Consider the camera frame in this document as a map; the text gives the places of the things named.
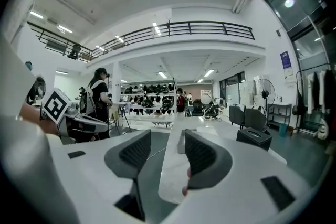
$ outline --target ceiling beam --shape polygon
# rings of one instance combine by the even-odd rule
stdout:
[[[133,69],[133,68],[125,65],[125,64],[122,64],[121,68],[124,69],[124,70],[126,70],[126,71],[128,71],[129,73],[132,73],[132,74],[134,74],[134,75],[136,75],[138,77],[141,77],[143,79],[153,80],[153,78],[151,78],[151,77],[149,77],[147,75],[144,75],[143,73],[141,73],[141,72],[139,72],[139,71],[137,71],[137,70],[135,70],[135,69]]]
[[[166,61],[164,60],[163,57],[159,57],[159,60],[161,62],[161,65],[160,67],[162,67],[164,69],[164,71],[169,75],[171,76],[171,78],[174,77],[174,74],[172,72],[172,70],[169,68],[168,64],[166,63]]]
[[[211,65],[211,63],[213,62],[214,56],[209,54],[207,59],[205,60],[201,71],[198,73],[196,79],[194,82],[198,81],[201,77],[204,77],[206,70],[209,68],[209,66]]]
[[[57,2],[59,2],[61,5],[63,5],[64,7],[68,8],[69,10],[71,10],[72,12],[74,12],[75,14],[77,14],[79,17],[83,18],[84,20],[86,20],[87,22],[89,22],[92,25],[96,24],[96,20],[90,18],[88,15],[84,14],[83,12],[79,11],[77,8],[75,8],[74,6],[72,6],[71,4],[69,4],[68,2],[66,2],[65,0],[56,0]]]

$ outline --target trash bin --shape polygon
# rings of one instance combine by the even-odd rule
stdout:
[[[279,128],[279,135],[281,137],[286,137],[287,134],[287,125],[286,124],[281,124]]]

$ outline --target ceiling light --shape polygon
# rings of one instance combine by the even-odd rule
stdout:
[[[56,73],[63,74],[63,75],[67,75],[68,74],[68,73],[62,72],[62,71],[56,71]]]
[[[205,74],[205,77],[209,76],[214,70],[209,70],[207,74]]]
[[[164,79],[167,78],[167,76],[166,76],[164,73],[162,73],[162,72],[159,72],[158,74],[159,74],[162,78],[164,78]]]
[[[40,18],[40,19],[43,19],[43,16],[42,16],[42,15],[39,15],[39,14],[37,14],[36,12],[30,12],[30,14],[32,14],[32,15],[34,15],[34,16],[36,16],[36,17]]]
[[[70,34],[72,34],[72,31],[69,30],[68,28],[65,28],[64,26],[59,25],[58,27],[61,28],[61,29],[63,29],[63,30],[65,30],[66,32],[69,32]]]
[[[121,37],[119,37],[119,36],[115,36],[117,39],[119,39],[119,41],[121,42],[121,43],[124,43],[124,41],[123,41],[123,39],[121,38]]]
[[[291,6],[294,5],[294,3],[295,3],[294,0],[286,0],[286,1],[285,1],[285,7],[286,7],[286,8],[290,8]]]

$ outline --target clothing rack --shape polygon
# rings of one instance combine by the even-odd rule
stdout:
[[[306,68],[306,69],[303,69],[303,70],[298,71],[298,72],[296,73],[296,85],[297,85],[297,91],[299,91],[298,73],[302,73],[302,72],[307,71],[307,70],[310,70],[310,69],[316,69],[316,68],[318,68],[318,67],[322,67],[322,66],[325,66],[325,65],[327,65],[327,66],[328,66],[328,69],[329,69],[330,64],[329,64],[329,63],[323,63],[323,64],[318,65],[318,66],[314,66],[314,67],[310,67],[310,68]],[[294,131],[294,130],[298,130],[298,131],[300,130],[300,127],[298,127],[298,122],[299,122],[299,115],[297,116],[297,119],[296,119],[296,127],[293,129],[293,131]]]

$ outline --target white device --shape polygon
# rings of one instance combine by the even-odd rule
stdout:
[[[41,104],[40,111],[41,113],[45,112],[56,123],[61,136],[69,136],[67,123],[71,123],[72,130],[83,133],[102,133],[109,129],[106,122],[80,114],[78,103],[72,102],[58,88],[54,88],[47,102]]]

